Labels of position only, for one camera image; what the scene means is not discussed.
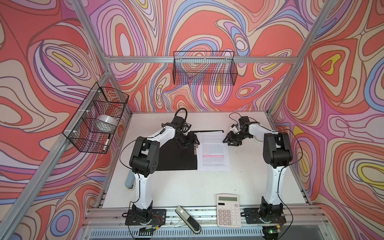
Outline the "printed paper files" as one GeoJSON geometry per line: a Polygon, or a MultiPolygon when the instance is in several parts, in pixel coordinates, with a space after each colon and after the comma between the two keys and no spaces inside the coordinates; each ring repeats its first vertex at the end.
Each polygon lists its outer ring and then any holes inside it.
{"type": "Polygon", "coordinates": [[[201,132],[196,135],[200,142],[197,146],[198,171],[230,172],[229,146],[223,143],[226,135],[221,131],[201,132]]]}

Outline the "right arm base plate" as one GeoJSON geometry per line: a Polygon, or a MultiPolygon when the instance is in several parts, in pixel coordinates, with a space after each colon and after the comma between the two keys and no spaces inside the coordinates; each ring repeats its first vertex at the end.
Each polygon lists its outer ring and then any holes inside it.
{"type": "Polygon", "coordinates": [[[247,224],[284,225],[287,222],[283,213],[261,215],[260,208],[244,208],[243,216],[247,224]]]}

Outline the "blue file folder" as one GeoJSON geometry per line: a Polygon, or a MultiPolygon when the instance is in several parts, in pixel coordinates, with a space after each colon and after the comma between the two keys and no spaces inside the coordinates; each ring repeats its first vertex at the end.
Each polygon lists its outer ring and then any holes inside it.
{"type": "Polygon", "coordinates": [[[176,140],[170,140],[160,148],[157,171],[189,171],[198,169],[195,145],[179,146],[176,140]]]}

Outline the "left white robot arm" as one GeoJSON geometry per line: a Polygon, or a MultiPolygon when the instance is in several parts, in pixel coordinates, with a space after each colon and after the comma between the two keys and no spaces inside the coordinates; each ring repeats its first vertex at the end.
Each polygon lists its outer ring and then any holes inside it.
{"type": "Polygon", "coordinates": [[[190,131],[187,123],[188,111],[180,108],[170,123],[162,124],[162,128],[148,137],[138,137],[130,157],[130,166],[138,185],[138,200],[132,203],[132,211],[145,217],[152,215],[153,200],[149,186],[150,175],[159,164],[160,149],[168,141],[175,140],[180,148],[198,145],[200,142],[195,133],[190,131]]]}

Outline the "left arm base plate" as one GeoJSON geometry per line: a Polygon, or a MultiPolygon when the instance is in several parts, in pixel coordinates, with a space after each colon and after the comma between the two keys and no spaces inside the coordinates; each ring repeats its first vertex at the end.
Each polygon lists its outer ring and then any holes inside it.
{"type": "Polygon", "coordinates": [[[129,210],[122,214],[126,226],[162,226],[166,223],[166,216],[166,209],[154,209],[151,212],[143,213],[129,210]]]}

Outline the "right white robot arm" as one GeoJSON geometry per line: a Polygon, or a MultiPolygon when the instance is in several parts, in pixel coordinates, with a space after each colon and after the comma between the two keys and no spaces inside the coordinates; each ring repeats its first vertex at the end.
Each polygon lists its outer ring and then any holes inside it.
{"type": "Polygon", "coordinates": [[[258,210],[260,218],[279,216],[283,213],[282,188],[285,172],[293,160],[289,135],[270,130],[248,116],[241,116],[232,125],[223,143],[238,147],[245,139],[263,144],[263,158],[268,165],[267,185],[258,210]]]}

